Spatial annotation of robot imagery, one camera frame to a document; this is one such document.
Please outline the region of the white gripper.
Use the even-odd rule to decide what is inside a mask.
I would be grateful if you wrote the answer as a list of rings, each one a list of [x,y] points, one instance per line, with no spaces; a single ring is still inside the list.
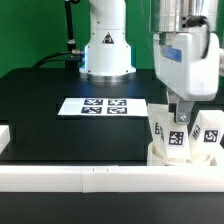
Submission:
[[[204,38],[204,32],[196,28],[189,33],[177,33],[173,45],[167,46],[159,44],[159,34],[153,35],[156,76],[184,99],[176,104],[177,124],[190,122],[192,101],[213,100],[218,91],[219,40],[214,33],[210,34],[208,54],[202,59]]]

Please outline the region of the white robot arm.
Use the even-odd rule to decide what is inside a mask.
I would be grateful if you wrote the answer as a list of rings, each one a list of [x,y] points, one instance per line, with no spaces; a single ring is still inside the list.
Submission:
[[[124,0],[89,0],[91,38],[84,50],[85,78],[116,82],[134,73],[125,39]],[[215,98],[219,82],[219,0],[151,0],[155,73],[167,86],[168,104],[179,124],[190,121],[196,101]]]

